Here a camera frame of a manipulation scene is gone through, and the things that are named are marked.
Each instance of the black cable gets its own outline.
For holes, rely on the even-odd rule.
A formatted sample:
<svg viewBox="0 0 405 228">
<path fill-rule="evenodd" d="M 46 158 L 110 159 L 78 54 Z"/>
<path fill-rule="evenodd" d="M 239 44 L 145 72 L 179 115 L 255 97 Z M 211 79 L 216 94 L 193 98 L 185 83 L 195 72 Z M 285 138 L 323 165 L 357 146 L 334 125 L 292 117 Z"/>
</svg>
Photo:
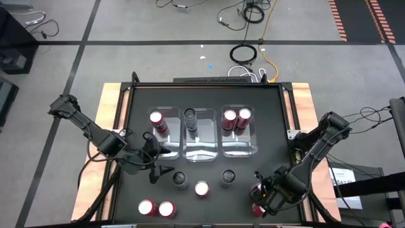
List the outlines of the black cable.
<svg viewBox="0 0 405 228">
<path fill-rule="evenodd" d="M 109 190 L 111 189 L 111 187 L 118 182 L 120 173 L 121 173 L 121 167 L 119 165 L 117 165 L 115 167 L 115 170 L 114 170 L 113 174 L 111 174 L 111 177 L 108 179 L 106 185 L 101 189 L 101 192 L 98 194 L 98 196 L 96 197 L 94 202 L 91 204 L 89 209 L 87 209 L 87 211 L 84 213 L 84 215 L 81 216 L 77 220 L 77 222 L 83 222 L 83 221 L 90 221 L 91 220 L 93 215 L 96 213 L 96 211 L 100 207 L 101 202 L 104 201 L 104 199 L 107 196 L 107 194 L 108 194 Z"/>
<path fill-rule="evenodd" d="M 252 18 L 252 11 L 251 11 L 251 14 L 249 15 L 249 19 L 248 20 L 245 19 L 247 21 L 247 28 L 246 28 L 246 32 L 245 32 L 245 38 L 243 39 L 242 44 L 245 43 L 245 41 L 246 41 L 247 31 L 249 31 L 249 25 L 252 23 L 251 18 Z"/>
<path fill-rule="evenodd" d="M 360 133 L 368 132 L 369 130 L 376 128 L 376 127 L 379 126 L 380 124 L 383 124 L 383 123 L 385 123 L 385 122 L 387 122 L 387 121 L 389 121 L 389 120 L 392 120 L 392 119 L 393 119 L 393 117 L 388 118 L 388 119 L 386 119 L 386 120 L 383 120 L 383 121 L 381 121 L 381 122 L 379 122 L 379 123 L 377 123 L 377 124 L 371 126 L 369 129 L 362 130 L 362 131 L 359 131 L 359 132 L 350 132 L 350 134 L 360 134 Z"/>
<path fill-rule="evenodd" d="M 100 152 L 96 153 L 95 155 L 92 156 L 92 158 L 94 159 L 95 157 L 99 156 Z M 82 174 L 83 171 L 86 169 L 86 167 L 89 165 L 89 163 L 91 162 L 91 160 L 87 160 L 86 163 L 84 163 L 84 166 L 82 167 L 82 169 L 80 170 L 80 172 L 78 173 L 78 179 L 77 179 L 77 189 L 79 189 L 80 187 L 80 181 L 82 180 Z"/>
<path fill-rule="evenodd" d="M 218 23 L 220 23 L 221 25 L 225 26 L 226 28 L 228 28 L 228 29 L 230 29 L 230 30 L 233 30 L 233 31 L 241 31 L 241 30 L 244 30 L 244 29 L 246 28 L 247 21 L 245 21 L 245 24 L 244 24 L 244 26 L 243 26 L 242 28 L 232 28 L 232 27 L 229 26 L 228 23 L 223 22 L 222 19 L 221 19 L 221 17 L 220 17 L 220 13 L 221 13 L 222 11 L 227 10 L 227 9 L 229 9 L 229 8 L 232 8 L 232 7 L 235 7 L 235 6 L 239 5 L 240 3 L 243 3 L 243 6 L 242 6 L 242 10 L 243 10 L 243 8 L 245 7 L 245 0 L 242 0 L 241 2 L 239 2 L 239 3 L 235 4 L 235 5 L 227 6 L 227 7 L 223 8 L 223 9 L 221 9 L 221 10 L 216 14 L 216 21 L 217 21 Z"/>
<path fill-rule="evenodd" d="M 129 135 L 131 135 L 131 134 L 134 133 L 134 132 L 132 132 L 132 130 L 130 130 L 130 129 L 122 129 L 122 130 L 119 131 L 119 134 L 121 134 L 121 132 L 123 132 L 124 130 L 126 131 L 124 137 L 127 137 L 127 136 L 129 136 Z M 84 166 L 82 167 L 81 171 L 80 171 L 79 174 L 78 174 L 77 189 L 79 189 L 79 187 L 80 187 L 80 181 L 82 180 L 83 171 L 84 171 L 84 170 L 86 169 L 86 167 L 89 165 L 89 163 L 91 162 L 91 160 L 94 160 L 95 157 L 97 157 L 97 156 L 99 156 L 99 155 L 100 155 L 100 152 L 97 152 L 95 155 L 93 155 L 93 156 L 91 157 L 92 159 L 88 159 L 88 160 L 86 161 L 86 163 L 84 163 Z M 145 155 L 149 156 L 149 158 L 152 160 L 151 155 L 149 155 L 148 153 L 145 153 Z"/>
<path fill-rule="evenodd" d="M 267 1 L 267 3 L 264 3 L 263 0 L 258 0 L 258 3 L 261 4 L 261 9 L 264 11 L 269 10 L 271 8 L 270 0 L 266 0 L 266 1 Z"/>
<path fill-rule="evenodd" d="M 166 3 L 166 4 L 162 5 L 162 6 L 159 6 L 159 5 L 158 5 L 158 2 L 159 2 L 159 1 L 160 1 L 160 0 L 156 0 L 156 2 L 154 2 L 154 4 L 155 4 L 157 7 L 159 7 L 159 8 L 164 8 L 165 6 L 167 6 L 167 5 L 169 5 L 170 3 L 173 2 L 173 0 L 170 0 L 168 3 Z"/>
<path fill-rule="evenodd" d="M 27 25 L 27 26 L 25 26 L 24 28 L 27 29 L 27 28 L 29 28 L 29 27 L 31 27 L 31 26 L 38 25 L 38 24 L 42 23 L 42 22 L 45 20 L 45 18 L 46 18 L 46 14 L 44 14 L 43 19 L 41 19 L 40 21 L 38 21 L 38 23 L 31 24 L 31 25 Z"/>
<path fill-rule="evenodd" d="M 246 13 L 248 12 L 248 9 L 251 9 L 250 10 L 251 14 L 250 14 L 249 18 L 247 18 L 247 16 L 246 16 Z M 261 14 L 261 18 L 259 20 L 251 20 L 253 9 L 257 9 L 259 11 L 259 13 Z M 262 22 L 265 19 L 265 12 L 263 11 L 263 9 L 261 9 L 259 6 L 255 5 L 255 4 L 247 4 L 245 9 L 243 9 L 242 17 L 245 19 L 245 21 L 248 22 L 247 26 L 249 27 L 249 23 L 260 23 L 260 22 Z"/>
<path fill-rule="evenodd" d="M 336 159 L 333 155 L 327 155 L 328 156 L 328 158 L 329 159 Z M 364 172 L 363 170 L 361 170 L 361 169 L 359 169 L 359 168 L 356 168 L 356 167 L 354 167 L 354 166 L 352 166 L 352 165 L 350 165 L 350 164 L 348 164 L 348 163 L 346 163 L 346 162 L 344 162 L 344 161 L 341 161 L 341 160 L 339 160 L 339 162 L 342 162 L 343 164 L 345 164 L 345 165 L 347 165 L 347 166 L 349 166 L 349 167 L 346 167 L 346 166 L 344 166 L 344 165 L 342 165 L 342 164 L 340 164 L 340 163 L 338 163 L 337 161 L 333 161 L 336 165 L 338 165 L 338 166 L 340 166 L 340 167 L 342 167 L 342 168 L 345 168 L 345 169 L 348 169 L 348 170 L 350 170 L 351 168 L 354 168 L 354 169 L 356 169 L 356 170 L 359 170 L 360 172 L 362 172 L 362 173 L 359 173 L 359 172 L 355 172 L 354 170 L 352 170 L 355 174 L 359 174 L 359 175 L 366 175 L 366 176 L 370 176 L 370 177 L 372 177 L 372 175 L 374 175 L 374 176 L 377 176 L 377 177 L 381 177 L 381 175 L 378 175 L 378 174 L 367 174 L 366 172 Z"/>
<path fill-rule="evenodd" d="M 381 114 L 380 114 L 381 111 L 389 111 L 389 107 L 388 106 L 383 107 L 380 110 L 376 110 L 375 108 L 372 108 L 372 107 L 364 107 L 364 108 L 360 109 L 359 113 L 346 115 L 346 116 L 343 116 L 342 118 L 347 118 L 347 117 L 351 117 L 351 116 L 355 116 L 355 115 L 361 115 L 360 118 L 355 119 L 354 121 L 350 122 L 350 124 L 353 124 L 353 123 L 357 122 L 358 120 L 362 120 L 362 119 L 366 119 L 366 120 L 369 120 L 371 122 L 376 122 L 375 125 L 371 126 L 370 128 L 368 128 L 366 130 L 362 130 L 362 131 L 359 131 L 359 132 L 350 132 L 350 134 L 360 134 L 360 133 L 368 132 L 369 130 L 374 129 L 375 127 L 379 126 L 380 124 L 383 124 L 383 123 L 385 123 L 385 122 L 387 122 L 389 120 L 392 120 L 392 117 L 387 118 L 385 120 L 381 120 Z M 374 115 L 374 114 L 378 115 L 378 120 L 373 120 L 373 119 L 368 118 L 369 116 Z"/>
<path fill-rule="evenodd" d="M 342 132 L 345 132 L 345 131 L 347 131 L 347 128 L 338 131 L 338 133 L 334 134 L 334 135 L 329 139 L 329 141 L 331 141 L 334 137 L 338 136 L 339 134 L 341 134 Z M 323 149 L 325 149 L 325 147 L 326 147 L 327 145 L 328 145 L 328 144 L 325 143 L 325 144 L 322 146 L 322 148 L 320 149 L 320 151 L 322 151 Z M 312 180 L 312 166 L 313 166 L 315 160 L 316 160 L 316 159 L 313 159 L 312 162 L 311 162 L 311 164 L 309 165 L 309 175 L 308 175 L 308 183 L 309 183 L 309 186 L 308 186 L 308 189 L 307 189 L 307 191 L 305 192 L 305 194 L 302 196 L 302 198 L 301 198 L 299 201 L 297 201 L 297 202 L 293 203 L 292 205 L 287 206 L 287 207 L 285 207 L 285 208 L 280 208 L 280 209 L 278 209 L 278 210 L 275 210 L 276 212 L 281 212 L 281 211 L 284 211 L 284 210 L 288 210 L 288 209 L 290 209 L 290 208 L 293 208 L 293 207 L 297 206 L 298 204 L 302 203 L 302 202 L 305 200 L 305 198 L 308 196 L 309 192 L 311 191 L 311 186 L 312 186 L 312 183 L 311 183 L 311 180 Z"/>
<path fill-rule="evenodd" d="M 104 159 L 100 159 L 100 160 L 95 160 L 95 159 L 93 159 L 92 157 L 91 157 L 91 153 L 90 153 L 90 141 L 91 141 L 91 138 L 92 138 L 92 134 L 91 134 L 91 130 L 90 130 L 90 128 L 89 128 L 89 126 L 86 126 L 86 128 L 87 128 L 87 131 L 89 132 L 89 135 L 88 135 L 88 138 L 87 138 L 87 157 L 89 158 L 89 160 L 90 161 L 92 161 L 92 162 L 106 162 L 106 161 L 117 161 L 117 160 L 124 160 L 125 162 L 128 162 L 128 163 L 131 163 L 131 164 L 134 164 L 134 165 L 141 165 L 141 166 L 146 166 L 146 165 L 150 165 L 150 164 L 152 164 L 152 163 L 154 163 L 158 158 L 159 158 L 159 155 L 160 155 L 160 152 L 161 152 L 161 150 L 160 150 L 160 145 L 159 145 L 159 143 L 157 143 L 157 146 L 158 146 L 158 153 L 156 154 L 156 156 L 155 156 L 155 158 L 153 159 L 153 160 L 151 160 L 150 162 L 147 162 L 147 163 L 138 163 L 138 162 L 135 162 L 135 161 L 131 161 L 131 160 L 128 160 L 128 159 L 126 159 L 126 158 L 104 158 Z M 142 135 L 142 137 L 145 139 L 145 140 L 147 140 L 146 139 L 146 134 L 149 134 L 151 137 L 153 137 L 154 138 L 154 140 L 156 141 L 156 142 L 158 142 L 158 140 L 156 139 L 156 136 L 154 136 L 153 134 L 151 134 L 151 133 L 149 133 L 149 132 L 145 132 L 143 135 Z M 130 151 L 140 151 L 141 153 L 146 153 L 146 152 L 144 152 L 144 151 L 142 151 L 141 149 L 132 149 L 132 150 L 130 150 Z"/>
<path fill-rule="evenodd" d="M 254 61 L 255 61 L 256 58 L 258 57 L 258 52 L 257 52 L 256 48 L 254 48 L 254 47 L 253 47 L 252 45 L 250 45 L 250 44 L 244 44 L 245 41 L 246 41 L 246 37 L 247 37 L 247 31 L 249 30 L 249 24 L 250 24 L 250 23 L 248 22 L 248 23 L 247 23 L 247 28 L 246 28 L 245 37 L 244 37 L 242 43 L 239 44 L 239 45 L 236 45 L 236 46 L 235 46 L 234 48 L 232 48 L 232 49 L 230 50 L 230 52 L 229 52 L 229 58 L 230 58 L 232 61 L 234 61 L 236 64 L 239 64 L 239 65 L 251 65 L 252 63 L 254 63 Z M 237 59 L 235 59 L 235 58 L 234 58 L 234 52 L 236 51 L 236 49 L 238 49 L 238 48 L 243 48 L 243 47 L 252 49 L 252 51 L 253 51 L 253 57 L 250 58 L 250 59 L 248 59 L 248 60 L 237 60 Z"/>
<path fill-rule="evenodd" d="M 335 160 L 337 160 L 337 161 L 339 161 L 339 162 L 342 162 L 342 163 L 346 164 L 347 166 L 350 166 L 350 167 L 352 167 L 352 168 L 354 168 L 354 169 L 356 169 L 356 170 L 358 170 L 358 171 L 364 173 L 364 174 L 367 175 L 368 177 L 371 177 L 371 178 L 374 178 L 374 179 L 378 178 L 378 177 L 373 177 L 373 176 L 372 176 L 372 175 L 377 175 L 377 174 L 372 174 L 372 175 L 371 175 L 371 174 L 368 174 L 368 173 L 364 172 L 363 170 L 361 170 L 361 169 L 359 169 L 359 168 L 357 168 L 357 167 L 355 167 L 355 166 L 352 166 L 352 165 L 350 165 L 350 164 L 347 164 L 346 162 L 344 162 L 344 161 L 342 161 L 342 160 L 340 160 L 340 159 L 334 157 L 334 156 L 331 155 L 331 154 L 328 154 L 327 157 L 328 157 L 329 159 L 330 159 L 330 157 L 332 157 L 333 159 L 335 159 Z M 395 185 L 395 184 L 393 184 L 393 183 L 391 183 L 391 182 L 388 182 L 388 181 L 384 181 L 384 184 L 390 185 L 390 186 L 392 186 L 392 187 L 395 187 L 395 188 L 400 189 L 399 186 L 397 186 L 397 185 Z"/>
<path fill-rule="evenodd" d="M 50 23 L 50 22 L 54 22 L 54 23 L 56 24 L 56 29 L 57 29 L 57 30 L 56 30 L 55 34 L 46 34 L 43 30 L 41 30 L 40 32 L 35 31 L 35 30 L 38 29 L 39 27 L 41 27 L 41 26 L 43 26 L 43 25 L 46 25 L 47 23 Z M 54 37 L 54 36 L 56 36 L 56 35 L 59 34 L 59 24 L 57 23 L 56 20 L 53 20 L 53 19 L 48 20 L 47 22 L 44 22 L 44 23 L 42 23 L 42 24 L 40 24 L 40 25 L 37 25 L 35 28 L 33 28 L 33 29 L 30 31 L 30 34 L 31 34 L 31 35 L 34 35 L 34 34 L 42 34 L 42 36 L 43 36 L 44 39 L 46 39 L 47 37 Z"/>
<path fill-rule="evenodd" d="M 332 172 L 333 180 L 334 180 L 334 182 L 335 182 L 335 187 L 336 187 L 336 190 L 337 190 L 337 194 L 339 195 L 339 198 L 342 199 L 343 203 L 346 205 L 347 209 L 350 210 L 350 212 L 353 214 L 353 216 L 356 218 L 356 220 L 359 221 L 359 223 L 360 223 L 362 226 L 365 226 L 365 224 L 364 224 L 359 218 L 357 218 L 357 216 L 356 216 L 355 212 L 353 211 L 353 209 L 349 206 L 349 204 L 347 204 L 346 200 L 345 200 L 344 197 L 342 196 L 342 193 L 341 193 L 341 191 L 340 191 L 340 189 L 339 189 L 339 185 L 337 184 L 337 181 L 336 181 L 335 172 L 333 171 L 333 168 L 332 168 L 332 166 L 330 165 L 330 162 L 329 162 L 329 160 L 328 160 L 328 157 L 326 157 L 326 159 L 327 159 L 327 162 L 328 162 L 328 166 L 330 167 L 330 171 Z"/>
</svg>

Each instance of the soda can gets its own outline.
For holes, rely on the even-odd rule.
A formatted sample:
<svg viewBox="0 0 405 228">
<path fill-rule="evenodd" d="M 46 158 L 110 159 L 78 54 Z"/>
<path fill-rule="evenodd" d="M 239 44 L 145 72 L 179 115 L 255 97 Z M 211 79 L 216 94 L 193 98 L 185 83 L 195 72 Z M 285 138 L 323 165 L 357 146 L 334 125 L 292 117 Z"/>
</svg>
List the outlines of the soda can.
<svg viewBox="0 0 405 228">
<path fill-rule="evenodd" d="M 189 185 L 187 176 L 183 172 L 175 172 L 173 174 L 173 183 L 181 190 L 186 189 Z"/>
<path fill-rule="evenodd" d="M 197 113 L 192 108 L 187 108 L 184 111 L 185 126 L 189 131 L 197 130 Z"/>
<path fill-rule="evenodd" d="M 263 214 L 265 213 L 264 208 L 262 208 L 261 206 L 255 205 L 254 203 L 252 205 L 252 211 L 253 211 L 253 215 L 255 217 L 262 217 Z"/>
<path fill-rule="evenodd" d="M 139 213 L 145 216 L 154 216 L 157 211 L 156 203 L 151 199 L 144 199 L 138 205 Z"/>
<path fill-rule="evenodd" d="M 195 190 L 196 190 L 196 194 L 198 197 L 205 198 L 205 197 L 207 197 L 207 195 L 209 193 L 209 186 L 208 186 L 207 182 L 199 181 L 199 182 L 197 182 L 197 184 L 195 186 Z"/>
<path fill-rule="evenodd" d="M 163 119 L 162 113 L 154 111 L 151 113 L 151 116 L 149 118 L 157 132 L 164 132 L 167 129 L 167 124 Z"/>
<path fill-rule="evenodd" d="M 164 201 L 159 205 L 159 214 L 164 217 L 171 219 L 176 215 L 176 206 L 171 201 Z"/>
<path fill-rule="evenodd" d="M 224 130 L 232 131 L 236 122 L 236 112 L 233 110 L 227 110 L 223 113 L 222 128 Z"/>
<path fill-rule="evenodd" d="M 247 108 L 243 108 L 239 110 L 239 116 L 236 121 L 236 127 L 239 129 L 245 129 L 249 126 L 249 122 L 251 121 L 251 111 Z"/>
<path fill-rule="evenodd" d="M 232 170 L 225 170 L 221 175 L 221 186 L 227 188 L 235 181 L 235 172 Z"/>
</svg>

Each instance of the metal stand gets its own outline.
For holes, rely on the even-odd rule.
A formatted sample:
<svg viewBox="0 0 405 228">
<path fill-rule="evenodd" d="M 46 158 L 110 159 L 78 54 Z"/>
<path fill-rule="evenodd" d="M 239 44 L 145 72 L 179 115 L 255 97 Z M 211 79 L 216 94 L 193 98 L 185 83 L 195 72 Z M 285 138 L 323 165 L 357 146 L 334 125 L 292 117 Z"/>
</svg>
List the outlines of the metal stand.
<svg viewBox="0 0 405 228">
<path fill-rule="evenodd" d="M 336 186 L 334 189 L 336 197 L 340 197 Z M 398 192 L 398 198 L 387 199 L 387 207 L 389 210 L 402 210 L 405 217 L 405 172 L 342 184 L 339 189 L 343 197 Z"/>
</svg>

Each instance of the orange cable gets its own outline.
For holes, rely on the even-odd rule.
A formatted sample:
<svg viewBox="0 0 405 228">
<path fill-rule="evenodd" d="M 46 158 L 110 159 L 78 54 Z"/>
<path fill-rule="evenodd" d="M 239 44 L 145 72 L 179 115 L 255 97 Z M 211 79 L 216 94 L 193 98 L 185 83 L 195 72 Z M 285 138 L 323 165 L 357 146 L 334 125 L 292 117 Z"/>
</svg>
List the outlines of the orange cable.
<svg viewBox="0 0 405 228">
<path fill-rule="evenodd" d="M 266 35 L 268 22 L 270 21 L 271 14 L 273 13 L 274 8 L 276 7 L 277 1 L 278 1 L 278 0 L 275 0 L 274 5 L 273 5 L 273 7 L 272 7 L 271 10 L 270 10 L 270 13 L 268 14 L 267 22 L 266 22 L 266 26 L 265 26 L 265 30 L 263 31 L 263 35 L 261 36 L 262 39 L 263 39 L 263 38 L 265 37 L 265 35 Z M 277 68 L 276 64 L 272 63 L 272 62 L 265 56 L 265 54 L 264 54 L 263 52 L 261 52 L 260 46 L 261 46 L 261 45 L 259 45 L 259 52 L 260 52 L 260 54 L 261 54 L 261 55 L 263 56 L 263 58 L 264 58 L 269 64 L 271 64 L 271 65 L 274 67 L 274 69 L 276 70 L 276 76 L 274 76 L 274 78 L 272 78 L 271 80 L 269 80 L 269 82 L 271 82 L 271 83 L 272 83 L 272 82 L 275 82 L 276 79 L 277 79 L 277 77 L 278 77 L 278 68 Z"/>
</svg>

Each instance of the red can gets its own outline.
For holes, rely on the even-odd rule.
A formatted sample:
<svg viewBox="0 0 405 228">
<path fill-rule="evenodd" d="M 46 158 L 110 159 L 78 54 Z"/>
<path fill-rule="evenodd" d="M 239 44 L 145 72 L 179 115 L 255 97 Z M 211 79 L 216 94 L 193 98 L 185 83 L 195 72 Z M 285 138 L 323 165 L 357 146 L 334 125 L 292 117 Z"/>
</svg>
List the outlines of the red can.
<svg viewBox="0 0 405 228">
<path fill-rule="evenodd" d="M 263 214 L 265 213 L 264 208 L 262 208 L 261 206 L 255 205 L 254 203 L 252 205 L 252 211 L 253 211 L 253 215 L 255 217 L 262 217 Z"/>
<path fill-rule="evenodd" d="M 239 116 L 236 121 L 236 127 L 239 129 L 245 129 L 248 125 L 249 122 L 251 121 L 251 111 L 248 110 L 247 108 L 243 108 L 239 110 Z"/>
<path fill-rule="evenodd" d="M 163 119 L 162 113 L 154 111 L 151 113 L 149 118 L 151 119 L 151 123 L 157 132 L 164 132 L 167 129 L 167 124 Z"/>
<path fill-rule="evenodd" d="M 199 182 L 197 182 L 197 184 L 195 186 L 195 190 L 196 190 L 196 194 L 198 197 L 205 198 L 205 197 L 207 197 L 207 195 L 209 193 L 209 186 L 208 186 L 207 182 L 199 181 Z"/>
<path fill-rule="evenodd" d="M 171 219 L 176 215 L 176 206 L 171 201 L 164 201 L 159 205 L 159 214 L 164 217 Z"/>
<path fill-rule="evenodd" d="M 223 113 L 222 128 L 224 130 L 232 130 L 236 122 L 236 112 L 233 110 L 227 110 Z"/>
<path fill-rule="evenodd" d="M 144 199 L 138 205 L 139 213 L 145 216 L 154 216 L 156 209 L 156 203 L 151 199 Z"/>
</svg>

